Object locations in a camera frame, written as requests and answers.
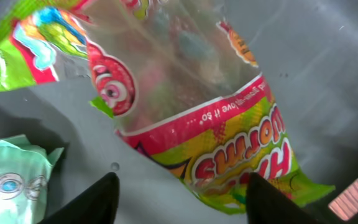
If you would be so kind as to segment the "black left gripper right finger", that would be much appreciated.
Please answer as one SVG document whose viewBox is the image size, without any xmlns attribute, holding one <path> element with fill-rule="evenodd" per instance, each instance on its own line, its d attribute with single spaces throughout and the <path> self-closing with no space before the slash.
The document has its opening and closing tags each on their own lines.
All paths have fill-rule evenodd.
<svg viewBox="0 0 358 224">
<path fill-rule="evenodd" d="M 248 224 L 320 224 L 258 173 L 251 173 L 246 192 Z"/>
</svg>

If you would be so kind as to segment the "green snack packet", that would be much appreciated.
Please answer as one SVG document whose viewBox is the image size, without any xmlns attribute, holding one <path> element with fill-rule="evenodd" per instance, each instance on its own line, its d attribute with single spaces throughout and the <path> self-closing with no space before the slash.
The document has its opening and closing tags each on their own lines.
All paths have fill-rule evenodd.
<svg viewBox="0 0 358 224">
<path fill-rule="evenodd" d="M 0 91 L 90 77 L 91 104 L 204 204 L 246 212 L 252 173 L 298 206 L 334 190 L 301 171 L 252 52 L 218 1 L 17 1 L 0 20 Z"/>
</svg>

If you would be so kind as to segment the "teal snack packet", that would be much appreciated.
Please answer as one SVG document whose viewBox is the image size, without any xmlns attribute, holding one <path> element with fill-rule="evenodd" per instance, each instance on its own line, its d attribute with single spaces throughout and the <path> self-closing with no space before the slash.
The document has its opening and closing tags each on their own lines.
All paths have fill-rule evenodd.
<svg viewBox="0 0 358 224">
<path fill-rule="evenodd" d="M 48 182 L 63 151 L 58 147 L 47 153 L 23 134 L 0 139 L 0 223 L 44 219 Z"/>
</svg>

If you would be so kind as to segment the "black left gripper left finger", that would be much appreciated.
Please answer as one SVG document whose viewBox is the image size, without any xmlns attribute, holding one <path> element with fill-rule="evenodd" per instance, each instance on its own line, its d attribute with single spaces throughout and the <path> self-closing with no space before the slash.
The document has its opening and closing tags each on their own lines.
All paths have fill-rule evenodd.
<svg viewBox="0 0 358 224">
<path fill-rule="evenodd" d="M 119 177 L 109 172 L 40 224 L 113 224 L 119 193 Z"/>
</svg>

